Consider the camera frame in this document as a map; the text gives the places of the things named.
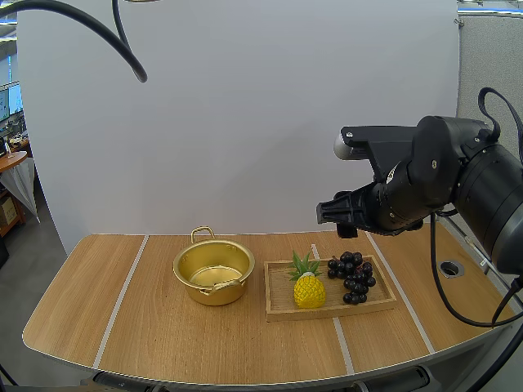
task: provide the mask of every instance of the pot rim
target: pot rim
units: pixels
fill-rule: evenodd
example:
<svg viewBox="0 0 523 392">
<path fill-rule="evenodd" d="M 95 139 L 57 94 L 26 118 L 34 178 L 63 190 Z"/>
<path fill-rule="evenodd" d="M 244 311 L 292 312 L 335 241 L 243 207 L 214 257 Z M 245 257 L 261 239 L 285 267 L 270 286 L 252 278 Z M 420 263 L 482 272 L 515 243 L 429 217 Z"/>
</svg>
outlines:
<svg viewBox="0 0 523 392">
<path fill-rule="evenodd" d="M 181 272 L 180 272 L 180 268 L 179 268 L 179 264 L 180 264 L 181 258 L 188 251 L 190 251 L 191 249 L 194 249 L 195 247 L 201 247 L 201 246 L 207 245 L 209 243 L 223 243 L 223 244 L 233 245 L 233 246 L 237 247 L 239 250 L 241 250 L 242 252 L 244 252 L 247 255 L 247 257 L 248 257 L 248 269 L 245 272 L 245 274 L 243 274 L 240 278 L 238 278 L 238 280 L 243 284 L 244 281 L 247 280 L 249 275 L 254 270 L 255 260 L 254 260 L 253 253 L 247 247 L 242 245 L 241 243 L 237 243 L 236 241 L 231 241 L 229 239 L 217 239 L 217 238 L 204 239 L 202 241 L 198 241 L 197 243 L 193 243 L 193 244 L 189 245 L 188 247 L 184 247 L 177 254 L 177 256 L 174 258 L 174 261 L 172 263 L 172 270 L 174 271 L 174 274 L 176 275 L 178 280 L 180 280 L 182 283 L 184 283 L 188 287 L 197 288 L 199 290 L 209 290 L 209 289 L 212 289 L 213 286 L 202 286 L 202 285 L 194 284 L 194 283 L 188 281 L 183 276 L 181 276 Z"/>
</svg>

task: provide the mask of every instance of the white backdrop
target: white backdrop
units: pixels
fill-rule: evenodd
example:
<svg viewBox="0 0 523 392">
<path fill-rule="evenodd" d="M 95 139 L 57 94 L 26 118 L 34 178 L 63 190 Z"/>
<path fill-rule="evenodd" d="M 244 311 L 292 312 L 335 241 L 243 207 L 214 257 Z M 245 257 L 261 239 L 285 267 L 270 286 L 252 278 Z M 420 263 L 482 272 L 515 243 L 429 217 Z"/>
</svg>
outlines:
<svg viewBox="0 0 523 392">
<path fill-rule="evenodd" d="M 114 26 L 108 0 L 77 0 Z M 372 180 L 345 125 L 455 115 L 456 2 L 122 2 L 150 80 L 83 26 L 19 15 L 29 137 L 70 252 L 92 233 L 332 229 L 315 206 Z"/>
</svg>

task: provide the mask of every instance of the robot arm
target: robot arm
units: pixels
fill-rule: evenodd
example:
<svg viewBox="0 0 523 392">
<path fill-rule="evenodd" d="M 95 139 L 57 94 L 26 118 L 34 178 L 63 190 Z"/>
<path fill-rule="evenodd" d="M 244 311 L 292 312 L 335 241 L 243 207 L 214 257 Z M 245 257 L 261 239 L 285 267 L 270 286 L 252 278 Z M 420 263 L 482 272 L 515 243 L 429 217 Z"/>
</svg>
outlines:
<svg viewBox="0 0 523 392">
<path fill-rule="evenodd" d="M 484 122 L 463 118 L 344 127 L 334 151 L 342 159 L 368 158 L 374 181 L 318 204 L 318 223 L 336 223 L 343 238 L 357 229 L 397 235 L 452 203 L 499 271 L 523 274 L 523 166 L 497 140 Z"/>
</svg>

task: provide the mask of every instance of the floor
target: floor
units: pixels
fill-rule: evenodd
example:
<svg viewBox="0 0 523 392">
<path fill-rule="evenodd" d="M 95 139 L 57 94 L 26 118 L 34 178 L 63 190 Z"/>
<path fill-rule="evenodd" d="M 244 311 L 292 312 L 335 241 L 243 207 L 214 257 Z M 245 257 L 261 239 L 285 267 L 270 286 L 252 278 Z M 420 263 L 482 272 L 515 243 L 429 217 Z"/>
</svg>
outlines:
<svg viewBox="0 0 523 392">
<path fill-rule="evenodd" d="M 27 223 L 4 238 L 10 257 L 0 269 L 0 363 L 19 385 L 75 386 L 92 374 L 28 349 L 22 341 L 25 324 L 66 258 L 38 181 L 34 197 L 40 225 L 26 212 Z"/>
</svg>

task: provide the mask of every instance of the white tape line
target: white tape line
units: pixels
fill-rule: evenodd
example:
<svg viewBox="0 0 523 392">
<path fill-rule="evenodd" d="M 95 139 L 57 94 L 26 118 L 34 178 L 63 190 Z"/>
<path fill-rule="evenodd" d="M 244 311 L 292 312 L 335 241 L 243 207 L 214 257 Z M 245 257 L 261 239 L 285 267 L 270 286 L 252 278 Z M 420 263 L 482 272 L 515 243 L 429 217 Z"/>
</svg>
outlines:
<svg viewBox="0 0 523 392">
<path fill-rule="evenodd" d="M 314 255 L 314 258 L 316 260 L 319 260 L 320 259 L 320 254 L 318 253 L 318 248 L 316 247 L 315 243 L 311 244 L 311 249 L 312 249 L 312 254 Z"/>
<path fill-rule="evenodd" d="M 412 320 L 414 321 L 414 324 L 416 324 L 416 327 L 418 327 L 418 331 L 420 335 L 422 336 L 423 341 L 425 342 L 425 345 L 427 346 L 428 352 L 430 354 L 434 354 L 436 351 L 434 350 L 434 347 L 432 347 L 432 343 L 430 339 L 428 338 L 427 333 L 425 332 L 425 329 L 423 329 L 423 325 L 419 321 L 418 315 L 414 311 L 414 308 L 410 304 L 409 298 L 407 298 L 407 295 L 403 291 L 403 288 L 400 285 L 400 282 L 398 281 L 397 277 L 394 275 L 394 272 L 392 272 L 392 268 L 389 266 L 389 263 L 387 263 L 387 260 L 385 259 L 385 256 L 383 255 L 382 251 L 380 251 L 378 245 L 374 242 L 374 238 L 370 233 L 365 231 L 365 234 L 367 234 L 367 238 L 369 239 L 370 243 L 373 244 L 374 250 L 378 254 L 379 258 L 382 260 L 383 265 L 385 265 L 385 269 L 391 276 L 392 282 L 396 285 L 396 288 L 398 289 L 398 292 L 400 292 L 400 296 L 403 299 L 403 302 L 407 306 L 407 309 L 409 310 L 410 316 L 412 317 Z"/>
<path fill-rule="evenodd" d="M 145 248 L 145 245 L 147 244 L 148 239 L 149 239 L 149 235 L 146 235 L 144 237 L 144 240 L 141 243 L 138 254 L 136 254 L 134 262 L 132 263 L 131 269 L 129 270 L 129 273 L 127 274 L 125 282 L 123 283 L 122 290 L 120 290 L 120 295 L 118 296 L 118 299 L 116 300 L 116 304 L 114 304 L 113 313 L 111 314 L 111 317 L 109 318 L 109 322 L 107 323 L 107 327 L 105 328 L 104 337 L 102 337 L 102 339 L 101 339 L 100 348 L 98 349 L 98 354 L 96 354 L 95 362 L 92 365 L 92 367 L 95 370 L 98 370 L 98 367 L 100 366 L 101 356 L 104 354 L 105 345 L 107 344 L 107 341 L 109 340 L 109 334 L 111 333 L 111 329 L 113 329 L 114 320 L 116 319 L 116 315 L 118 314 L 120 305 L 122 304 L 123 297 L 125 296 L 125 292 L 127 291 L 127 288 L 129 287 L 129 283 L 131 282 L 132 275 L 134 274 L 136 266 L 138 265 L 138 261 L 140 261 L 141 254 L 144 251 L 144 248 Z"/>
<path fill-rule="evenodd" d="M 319 260 L 320 254 L 318 253 L 318 248 L 314 243 L 311 244 L 312 254 L 314 258 Z M 345 361 L 346 374 L 348 376 L 354 374 L 354 367 L 352 366 L 351 353 L 349 352 L 349 347 L 346 345 L 345 335 L 343 334 L 343 328 L 340 324 L 340 319 L 338 317 L 333 318 L 334 329 L 336 329 L 337 340 L 340 343 L 340 349 L 342 350 L 343 360 Z"/>
</svg>

